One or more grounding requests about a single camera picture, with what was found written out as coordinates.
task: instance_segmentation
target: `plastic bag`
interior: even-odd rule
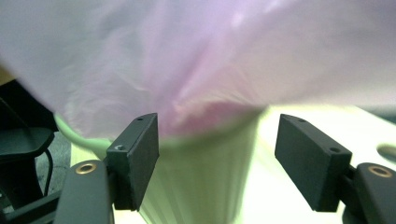
[[[86,137],[268,104],[395,104],[393,1],[3,1],[0,60]]]

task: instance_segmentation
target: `green cup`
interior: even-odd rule
[[[147,223],[233,223],[241,210],[261,111],[252,111],[204,134],[160,139],[160,158],[140,214]],[[99,159],[111,142],[84,139],[56,116],[73,144]]]

